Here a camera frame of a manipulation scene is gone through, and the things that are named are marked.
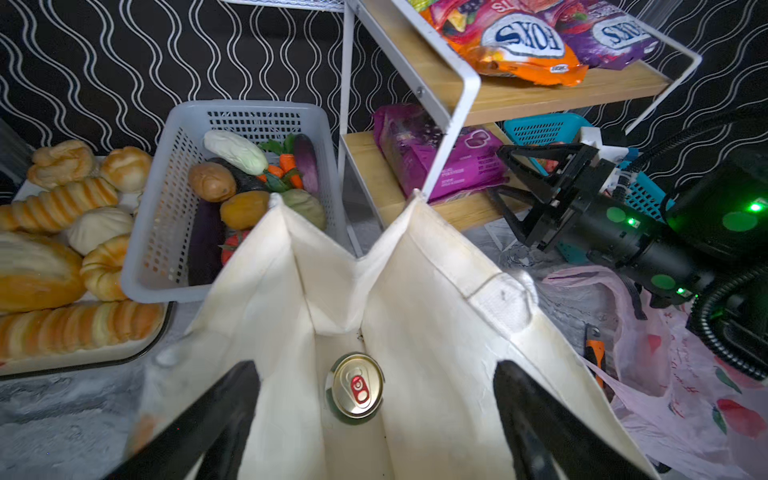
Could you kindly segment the orange Fox's candy bag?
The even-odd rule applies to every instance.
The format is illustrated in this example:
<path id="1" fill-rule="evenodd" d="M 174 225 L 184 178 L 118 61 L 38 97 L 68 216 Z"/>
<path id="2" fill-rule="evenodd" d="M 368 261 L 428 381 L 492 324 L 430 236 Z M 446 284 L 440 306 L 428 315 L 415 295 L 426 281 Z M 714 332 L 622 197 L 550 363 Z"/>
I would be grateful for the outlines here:
<path id="1" fill-rule="evenodd" d="M 442 0 L 409 5 L 481 75 L 575 86 L 588 71 L 556 29 L 561 17 L 582 12 L 579 1 Z"/>

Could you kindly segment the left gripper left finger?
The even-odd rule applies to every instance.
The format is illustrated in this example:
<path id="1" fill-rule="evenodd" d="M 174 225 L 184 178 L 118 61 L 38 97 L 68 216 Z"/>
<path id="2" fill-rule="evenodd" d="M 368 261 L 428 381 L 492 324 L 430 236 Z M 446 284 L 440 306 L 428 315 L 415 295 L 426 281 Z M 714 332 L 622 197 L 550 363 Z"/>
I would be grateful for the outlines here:
<path id="1" fill-rule="evenodd" d="M 252 361 L 235 364 L 109 479 L 235 479 L 255 417 L 260 378 Z"/>

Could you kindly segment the cream canvas tote bag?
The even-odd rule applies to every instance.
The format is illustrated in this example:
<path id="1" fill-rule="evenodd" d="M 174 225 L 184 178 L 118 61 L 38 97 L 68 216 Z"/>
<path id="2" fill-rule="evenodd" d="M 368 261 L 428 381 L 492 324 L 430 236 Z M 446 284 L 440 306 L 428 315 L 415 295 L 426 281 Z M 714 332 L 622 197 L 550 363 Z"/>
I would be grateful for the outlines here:
<path id="1" fill-rule="evenodd" d="M 360 425 L 339 421 L 324 389 L 352 352 L 385 376 Z M 261 386 L 235 479 L 517 479 L 493 390 L 503 360 L 655 477 L 528 274 L 503 272 L 418 197 L 362 258 L 272 197 L 185 336 L 149 366 L 124 462 L 252 361 Z"/>

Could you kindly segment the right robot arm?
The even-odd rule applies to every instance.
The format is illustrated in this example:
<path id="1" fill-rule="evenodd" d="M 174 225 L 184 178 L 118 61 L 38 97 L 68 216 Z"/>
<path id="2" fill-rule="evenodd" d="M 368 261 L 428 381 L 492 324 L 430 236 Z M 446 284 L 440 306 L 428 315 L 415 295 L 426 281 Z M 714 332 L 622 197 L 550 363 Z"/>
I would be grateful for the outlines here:
<path id="1" fill-rule="evenodd" d="M 559 244 L 641 285 L 656 308 L 690 303 L 688 328 L 726 364 L 767 378 L 767 155 L 733 151 L 711 174 L 666 196 L 657 216 L 625 203 L 628 181 L 668 151 L 719 127 L 763 120 L 744 106 L 691 125 L 625 169 L 584 144 L 505 145 L 497 155 L 519 180 L 488 194 L 515 237 Z M 619 180 L 603 191 L 609 177 Z"/>

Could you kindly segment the green drink can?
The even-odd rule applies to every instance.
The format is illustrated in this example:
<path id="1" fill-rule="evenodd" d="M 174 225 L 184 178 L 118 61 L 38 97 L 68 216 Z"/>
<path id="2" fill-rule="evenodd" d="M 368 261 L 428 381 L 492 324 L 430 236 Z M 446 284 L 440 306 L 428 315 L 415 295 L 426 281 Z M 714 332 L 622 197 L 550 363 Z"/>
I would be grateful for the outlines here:
<path id="1" fill-rule="evenodd" d="M 325 382 L 325 398 L 331 413 L 341 422 L 360 425 L 378 413 L 385 386 L 379 364 L 369 355 L 352 352 L 331 367 Z"/>

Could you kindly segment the pink plastic grocery bag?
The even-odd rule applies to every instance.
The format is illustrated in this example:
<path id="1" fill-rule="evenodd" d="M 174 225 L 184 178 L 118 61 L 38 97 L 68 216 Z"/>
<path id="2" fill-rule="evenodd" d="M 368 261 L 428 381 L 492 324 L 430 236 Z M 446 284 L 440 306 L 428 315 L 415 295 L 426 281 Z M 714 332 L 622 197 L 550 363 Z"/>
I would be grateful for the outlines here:
<path id="1" fill-rule="evenodd" d="M 654 462 L 690 479 L 767 476 L 767 387 L 717 358 L 686 328 L 688 307 L 654 309 L 603 267 L 554 272 L 541 308 L 577 351 L 597 327 L 611 407 Z"/>

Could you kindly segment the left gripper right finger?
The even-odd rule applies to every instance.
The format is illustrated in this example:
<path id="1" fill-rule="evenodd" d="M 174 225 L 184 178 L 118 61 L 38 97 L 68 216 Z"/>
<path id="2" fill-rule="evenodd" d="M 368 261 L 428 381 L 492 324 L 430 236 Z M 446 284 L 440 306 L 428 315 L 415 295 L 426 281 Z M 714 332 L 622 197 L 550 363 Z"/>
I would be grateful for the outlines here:
<path id="1" fill-rule="evenodd" d="M 650 479 L 521 367 L 497 363 L 493 390 L 517 479 Z"/>

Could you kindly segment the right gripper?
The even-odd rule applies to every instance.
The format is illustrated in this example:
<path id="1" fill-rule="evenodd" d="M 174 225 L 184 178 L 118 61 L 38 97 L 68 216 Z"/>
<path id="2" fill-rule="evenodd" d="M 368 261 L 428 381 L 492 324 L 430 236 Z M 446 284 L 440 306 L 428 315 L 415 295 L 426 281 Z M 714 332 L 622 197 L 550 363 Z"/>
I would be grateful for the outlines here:
<path id="1" fill-rule="evenodd" d="M 496 156 L 529 191 L 507 185 L 486 190 L 489 199 L 524 246 L 548 252 L 560 243 L 585 252 L 634 252 L 636 214 L 607 196 L 603 184 L 616 170 L 597 164 L 598 150 L 576 144 L 503 145 Z M 538 198 L 533 192 L 558 192 Z"/>

